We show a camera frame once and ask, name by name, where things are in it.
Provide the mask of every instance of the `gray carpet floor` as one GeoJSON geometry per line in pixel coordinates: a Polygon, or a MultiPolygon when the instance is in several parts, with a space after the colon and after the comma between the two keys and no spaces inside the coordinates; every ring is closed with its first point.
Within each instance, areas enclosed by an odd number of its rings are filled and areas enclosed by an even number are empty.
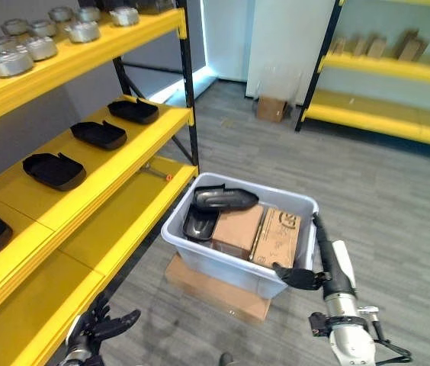
{"type": "MultiPolygon", "coordinates": [[[[244,90],[216,82],[197,100],[202,172],[315,198],[329,235],[347,243],[359,304],[378,306],[385,335],[430,365],[430,146],[312,121],[294,133],[291,119],[257,120],[244,90]]],[[[183,159],[172,143],[161,153],[183,159]]],[[[247,365],[337,365],[307,321],[326,311],[321,292],[287,290],[249,325],[168,284],[175,248],[159,228],[147,242],[115,278],[113,315],[143,314],[102,345],[107,366],[214,366],[224,351],[247,365]]],[[[391,356],[378,349],[377,360],[391,356]]]]}

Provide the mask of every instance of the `metal canister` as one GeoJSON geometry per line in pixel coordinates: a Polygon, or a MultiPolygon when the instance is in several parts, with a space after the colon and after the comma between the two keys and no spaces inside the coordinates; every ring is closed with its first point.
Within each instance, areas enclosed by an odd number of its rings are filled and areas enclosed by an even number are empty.
{"type": "Polygon", "coordinates": [[[24,41],[24,46],[34,61],[48,59],[57,54],[57,47],[50,37],[31,37],[24,41]]]}
{"type": "Polygon", "coordinates": [[[24,19],[9,19],[1,25],[1,28],[8,36],[20,36],[27,33],[27,22],[24,19]]]}
{"type": "Polygon", "coordinates": [[[129,6],[119,6],[110,11],[111,20],[118,27],[128,27],[139,23],[139,13],[135,8],[129,6]]]}
{"type": "Polygon", "coordinates": [[[56,6],[49,10],[49,18],[56,23],[70,21],[73,16],[72,9],[69,6],[56,6]]]}
{"type": "Polygon", "coordinates": [[[19,75],[34,67],[34,61],[24,46],[0,52],[0,78],[19,75]]]}
{"type": "Polygon", "coordinates": [[[1,36],[0,37],[0,52],[14,49],[18,45],[14,37],[1,36]]]}
{"type": "Polygon", "coordinates": [[[95,6],[79,8],[76,12],[76,19],[78,19],[78,21],[99,21],[100,9],[95,6]]]}
{"type": "Polygon", "coordinates": [[[95,21],[72,23],[64,30],[73,43],[87,43],[100,38],[100,29],[95,21]]]}
{"type": "Polygon", "coordinates": [[[53,37],[57,33],[56,24],[49,19],[30,22],[27,31],[33,37],[53,37]]]}

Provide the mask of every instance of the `white plastic bin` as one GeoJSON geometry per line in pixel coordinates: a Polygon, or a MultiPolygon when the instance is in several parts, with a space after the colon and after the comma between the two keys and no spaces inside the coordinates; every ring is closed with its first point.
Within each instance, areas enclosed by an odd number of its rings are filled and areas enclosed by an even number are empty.
{"type": "Polygon", "coordinates": [[[193,199],[193,190],[199,186],[221,185],[227,188],[243,188],[259,196],[261,204],[277,207],[301,217],[298,234],[296,264],[300,268],[312,269],[315,249],[315,226],[312,215],[318,212],[317,203],[310,197],[282,191],[281,189],[257,185],[224,175],[203,173],[196,178],[181,199],[174,212],[162,226],[162,238],[176,246],[186,264],[221,281],[271,299],[287,285],[269,268],[218,252],[190,240],[183,234],[183,222],[193,199]]]}

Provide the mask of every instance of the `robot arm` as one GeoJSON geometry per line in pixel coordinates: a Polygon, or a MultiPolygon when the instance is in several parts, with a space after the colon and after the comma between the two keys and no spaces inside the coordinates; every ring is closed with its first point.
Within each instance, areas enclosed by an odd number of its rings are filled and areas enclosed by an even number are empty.
{"type": "Polygon", "coordinates": [[[328,316],[313,313],[309,320],[314,336],[329,337],[330,346],[340,365],[365,364],[377,366],[387,363],[411,362],[411,353],[391,345],[385,339],[377,319],[377,308],[357,308],[356,285],[351,260],[343,241],[330,242],[323,223],[317,214],[313,216],[316,239],[322,257],[323,271],[314,273],[306,269],[282,268],[277,263],[273,268],[278,276],[291,287],[303,290],[318,290],[323,287],[323,300],[328,316]],[[370,316],[378,339],[373,340],[368,331],[370,316]],[[401,354],[401,357],[376,362],[375,343],[380,343],[401,354]]]}

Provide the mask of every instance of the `black metal frame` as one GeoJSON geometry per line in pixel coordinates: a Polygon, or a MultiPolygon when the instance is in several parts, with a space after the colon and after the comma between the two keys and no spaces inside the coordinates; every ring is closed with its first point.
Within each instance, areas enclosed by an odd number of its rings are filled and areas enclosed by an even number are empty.
{"type": "Polygon", "coordinates": [[[185,82],[186,107],[191,108],[191,110],[193,111],[193,124],[189,126],[191,154],[182,145],[181,141],[178,140],[176,135],[172,137],[172,140],[181,150],[181,152],[186,156],[186,158],[190,161],[190,163],[198,167],[199,171],[200,160],[198,157],[197,122],[194,110],[193,69],[191,67],[190,31],[188,27],[187,0],[176,0],[176,6],[185,10],[186,38],[180,38],[179,40],[182,70],[171,69],[169,67],[148,66],[139,63],[126,62],[123,61],[120,56],[113,59],[113,62],[115,66],[115,71],[117,72],[118,82],[120,83],[120,87],[122,88],[122,92],[126,95],[132,95],[133,91],[139,98],[145,98],[145,96],[129,78],[125,71],[125,66],[183,75],[183,79],[185,82]]]}
{"type": "Polygon", "coordinates": [[[308,91],[306,92],[305,101],[303,102],[300,116],[298,117],[297,125],[294,129],[297,132],[300,132],[301,130],[301,126],[303,124],[303,114],[310,106],[313,95],[315,94],[316,84],[319,81],[320,77],[320,63],[322,62],[322,58],[327,54],[327,52],[329,52],[330,43],[332,42],[332,38],[334,37],[335,27],[337,26],[337,22],[339,21],[340,11],[342,10],[343,3],[344,2],[342,0],[335,0],[334,2],[334,7],[332,9],[332,13],[330,14],[329,24],[327,25],[325,36],[322,42],[322,47],[320,48],[319,57],[316,60],[315,69],[313,70],[312,79],[310,80],[308,91]]]}

